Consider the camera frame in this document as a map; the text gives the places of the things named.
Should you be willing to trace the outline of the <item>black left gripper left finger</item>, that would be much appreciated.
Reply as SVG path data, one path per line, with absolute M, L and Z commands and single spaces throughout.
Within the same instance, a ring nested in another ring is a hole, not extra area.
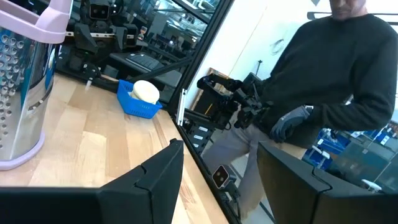
M 171 224 L 183 171 L 183 141 L 170 144 L 141 165 L 102 186 L 104 224 Z

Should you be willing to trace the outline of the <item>blue storage crate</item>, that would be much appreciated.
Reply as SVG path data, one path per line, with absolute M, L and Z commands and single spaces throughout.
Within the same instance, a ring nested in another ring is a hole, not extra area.
M 344 146 L 338 142 L 337 137 L 330 129 L 322 129 L 313 145 L 307 149 L 303 161 L 326 170 L 333 162 L 332 156 L 337 156 L 344 150 Z

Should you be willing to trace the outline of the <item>silver aluminium bracket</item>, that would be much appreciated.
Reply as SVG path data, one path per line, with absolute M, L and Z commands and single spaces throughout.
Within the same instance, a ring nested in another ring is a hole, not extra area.
M 178 103 L 178 110 L 176 116 L 176 122 L 178 126 L 183 126 L 186 95 L 187 95 L 187 90 L 183 88 L 180 93 L 180 99 Z

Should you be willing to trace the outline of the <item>white tape roll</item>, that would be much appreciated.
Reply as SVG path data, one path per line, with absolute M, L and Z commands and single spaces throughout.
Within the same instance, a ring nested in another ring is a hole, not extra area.
M 150 82 L 139 80 L 133 85 L 130 97 L 147 103 L 156 104 L 160 98 L 159 90 Z

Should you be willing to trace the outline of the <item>person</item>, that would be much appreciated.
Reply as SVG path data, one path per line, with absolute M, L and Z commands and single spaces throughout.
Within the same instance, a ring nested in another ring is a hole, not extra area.
M 211 172 L 246 156 L 238 202 L 242 220 L 265 197 L 257 149 L 267 142 L 300 159 L 323 128 L 336 131 L 381 129 L 391 120 L 397 88 L 398 33 L 370 14 L 367 0 L 329 0 L 331 15 L 298 28 L 270 75 L 257 84 L 261 101 L 273 105 L 246 129 L 231 128 L 203 153 Z M 313 106 L 307 120 L 284 142 L 270 131 L 299 106 Z

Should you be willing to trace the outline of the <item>small blue plastic basket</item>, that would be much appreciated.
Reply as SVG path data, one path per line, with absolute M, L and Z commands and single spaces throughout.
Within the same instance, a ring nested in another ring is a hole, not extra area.
M 128 115 L 134 115 L 146 119 L 152 119 L 162 105 L 157 101 L 156 104 L 147 103 L 142 100 L 132 98 L 129 92 L 133 91 L 134 84 L 124 80 L 119 81 L 117 99 L 123 109 Z

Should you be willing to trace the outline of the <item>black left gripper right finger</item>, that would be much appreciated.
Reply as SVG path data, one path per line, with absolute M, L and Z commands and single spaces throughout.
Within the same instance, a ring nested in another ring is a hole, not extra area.
M 267 142 L 257 166 L 276 224 L 398 224 L 398 194 L 372 193 Z

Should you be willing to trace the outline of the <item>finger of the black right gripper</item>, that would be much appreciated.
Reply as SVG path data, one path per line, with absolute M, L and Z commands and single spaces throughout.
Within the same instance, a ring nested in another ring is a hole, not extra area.
M 85 50 L 91 54 L 98 52 L 98 45 L 91 36 L 90 28 L 86 24 L 77 23 L 74 26 L 75 45 L 78 49 Z
M 134 24 L 124 23 L 121 26 L 111 26 L 114 35 L 114 47 L 123 50 L 137 42 L 138 28 Z

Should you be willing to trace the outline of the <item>person's hand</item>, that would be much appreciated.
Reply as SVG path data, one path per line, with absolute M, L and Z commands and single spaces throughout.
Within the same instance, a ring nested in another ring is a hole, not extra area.
M 298 125 L 308 119 L 312 111 L 313 106 L 304 105 L 283 115 L 272 127 L 269 137 L 277 143 L 284 142 Z

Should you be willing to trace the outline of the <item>black equipment rig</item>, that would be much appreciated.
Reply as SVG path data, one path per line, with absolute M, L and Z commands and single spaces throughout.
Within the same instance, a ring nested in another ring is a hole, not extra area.
M 237 111 L 234 127 L 246 129 L 273 105 L 271 101 L 261 101 L 257 91 L 260 82 L 252 72 L 243 81 L 212 73 L 199 79 L 197 87 L 216 98 L 217 110 L 211 117 L 214 121 Z

